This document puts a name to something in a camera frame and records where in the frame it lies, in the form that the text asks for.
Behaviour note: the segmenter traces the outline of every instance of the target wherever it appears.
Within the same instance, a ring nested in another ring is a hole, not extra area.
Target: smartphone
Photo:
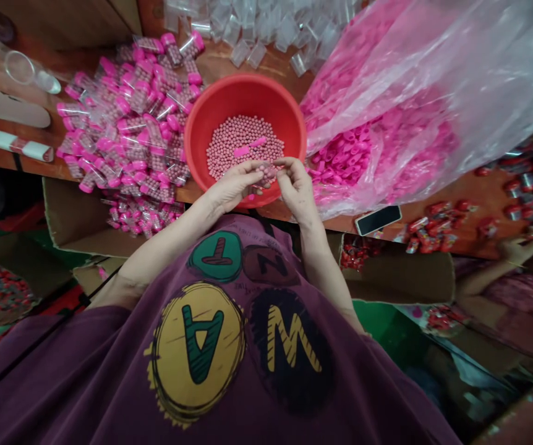
[[[403,214],[399,206],[388,206],[356,219],[355,227],[359,235],[365,236],[380,230],[382,227],[400,221],[402,218]]]

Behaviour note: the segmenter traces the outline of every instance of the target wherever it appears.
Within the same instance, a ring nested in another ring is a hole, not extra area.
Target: plastic bag
[[[323,219],[422,200],[533,133],[533,2],[377,0],[301,103]]]

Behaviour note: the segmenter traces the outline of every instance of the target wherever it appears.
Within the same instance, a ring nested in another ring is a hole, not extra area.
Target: worker's hand
[[[516,265],[523,265],[533,256],[533,241],[528,241],[527,238],[506,238],[501,240],[497,247],[501,253],[502,259],[510,261]]]
[[[251,193],[262,195],[262,191],[253,187],[253,184],[265,175],[262,171],[254,171],[263,162],[246,161],[226,171],[223,177],[203,196],[211,205],[211,209],[221,216],[236,208],[240,201]]]
[[[302,161],[296,158],[281,158],[273,164],[283,167],[277,172],[277,181],[281,187],[283,201],[300,227],[310,227],[315,221],[320,222],[314,201],[312,178],[305,171]]]

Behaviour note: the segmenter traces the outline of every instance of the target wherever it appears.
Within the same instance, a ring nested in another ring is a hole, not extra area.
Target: wooden table
[[[160,0],[139,0],[143,31],[148,36],[161,36],[165,32],[162,5],[163,2]],[[212,83],[218,78],[238,71],[254,71],[247,64],[237,70],[229,61],[231,48],[226,44],[214,44],[212,41],[207,41],[206,46],[205,52],[197,59],[198,69],[206,83]],[[111,50],[103,49],[57,53],[48,49],[42,42],[35,41],[29,36],[21,34],[21,32],[12,47],[40,61],[45,67],[51,69],[59,79],[65,81],[70,80],[76,70],[86,70],[93,73],[99,57],[103,54],[112,53]],[[313,76],[308,73],[301,78],[297,78],[289,65],[289,58],[292,54],[291,50],[287,54],[281,54],[279,51],[269,49],[258,68],[258,72],[279,81],[299,102],[312,83]],[[62,125],[61,118],[56,114],[56,104],[68,100],[68,97],[64,93],[58,96],[47,95],[35,87],[23,87],[14,83],[4,72],[2,66],[3,57],[4,51],[0,45],[0,90],[12,96],[42,105],[51,113],[53,122],[48,129],[41,130],[0,120],[0,130],[16,134],[27,140],[34,140],[51,146],[60,145],[66,131]],[[23,170],[28,173],[73,180],[61,159],[55,159],[53,163],[46,164],[22,156],[21,165]],[[15,169],[15,162],[11,153],[0,150],[0,167]],[[476,177],[471,173],[466,174],[434,196],[418,203],[404,205],[402,207],[403,220],[385,228],[383,237],[385,239],[395,238],[404,227],[404,223],[411,222],[423,215],[424,208],[427,205],[441,200],[455,202],[462,198],[468,198],[479,204],[480,209],[469,217],[464,227],[456,232],[458,241],[453,248],[453,252],[482,258],[495,258],[497,257],[495,241],[477,239],[476,227],[480,219],[486,216],[500,218],[498,225],[499,237],[518,234],[525,225],[523,222],[512,222],[503,217],[501,210],[509,202],[502,190],[502,185],[506,180],[506,174],[498,171],[495,171],[489,177],[483,178]],[[201,194],[202,192],[198,185],[189,180],[184,187],[178,189],[177,199],[192,203]],[[283,221],[288,221],[291,218],[289,210],[281,201],[269,204],[261,208],[259,212],[268,218]],[[327,229],[335,231],[355,233],[354,220],[356,218],[357,216],[339,216],[325,221],[325,226]]]

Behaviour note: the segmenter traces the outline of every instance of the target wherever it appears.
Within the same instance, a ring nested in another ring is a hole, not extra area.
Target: cardboard
[[[95,256],[85,266],[73,269],[73,277],[81,285],[85,295],[91,295],[103,282],[100,275],[100,268],[110,275],[118,267],[122,266],[126,260],[124,258],[109,258],[107,256]]]
[[[328,245],[339,263],[344,234],[328,234]],[[380,256],[368,258],[362,272],[342,269],[351,298],[391,304],[440,304],[454,299],[454,264],[449,253],[405,252],[390,243]]]
[[[83,193],[72,181],[42,179],[46,220],[56,248],[91,255],[128,258],[145,241],[110,227],[108,206],[100,202],[101,193]]]
[[[0,266],[26,280],[43,300],[71,279],[68,269],[36,242],[19,234],[0,237]],[[17,321],[25,310],[0,311],[0,325]]]

